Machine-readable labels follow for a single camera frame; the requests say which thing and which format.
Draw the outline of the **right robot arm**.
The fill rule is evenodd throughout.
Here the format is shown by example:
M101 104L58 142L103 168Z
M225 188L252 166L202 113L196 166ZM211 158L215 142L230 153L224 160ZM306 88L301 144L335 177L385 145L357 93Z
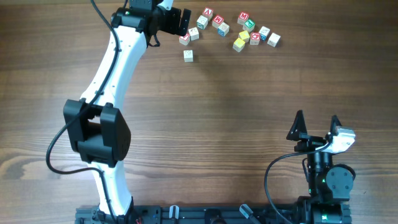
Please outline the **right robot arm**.
M350 166L334 164L333 156L347 151L355 137L354 131L342 126L335 115L326 136L311 136L307 133L303 111L297 111L286 139L297 142L295 152L307 155L303 167L310 195L300 196L294 203L293 223L352 222L348 201L356 173Z

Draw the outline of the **yellow K letter block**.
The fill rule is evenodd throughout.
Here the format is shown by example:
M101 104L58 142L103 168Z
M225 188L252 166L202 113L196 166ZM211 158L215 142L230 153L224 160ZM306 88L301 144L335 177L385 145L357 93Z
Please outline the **yellow K letter block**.
M251 35L247 30L244 30L238 34L238 37L247 43L249 42Z

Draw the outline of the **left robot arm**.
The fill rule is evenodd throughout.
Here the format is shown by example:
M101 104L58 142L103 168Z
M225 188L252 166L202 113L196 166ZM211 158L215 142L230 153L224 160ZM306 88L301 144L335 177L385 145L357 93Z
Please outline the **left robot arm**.
M140 223L127 188L124 159L131 131L122 115L125 94L136 65L159 31L183 37L191 11L172 1L130 1L105 23L109 44L98 71L79 100L63 108L74 152L95 176L100 196L92 212L76 212L77 223Z

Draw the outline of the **red V letter block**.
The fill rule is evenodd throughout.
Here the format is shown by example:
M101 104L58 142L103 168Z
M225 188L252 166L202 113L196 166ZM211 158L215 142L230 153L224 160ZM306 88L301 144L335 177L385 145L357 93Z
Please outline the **red V letter block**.
M179 37L179 42L180 42L182 45L188 45L189 42L190 42L190 40L191 40L191 37L190 37L190 34L189 34L189 33L187 33L187 34L184 35L184 36L180 36L180 37Z

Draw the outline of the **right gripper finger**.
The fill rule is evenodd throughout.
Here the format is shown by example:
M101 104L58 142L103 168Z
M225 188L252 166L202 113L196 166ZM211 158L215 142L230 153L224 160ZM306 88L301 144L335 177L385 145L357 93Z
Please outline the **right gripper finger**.
M307 128L302 110L298 110L290 131L287 134L286 140L300 141L308 139Z
M341 123L337 115L331 117L330 134L338 134L338 128L341 127Z

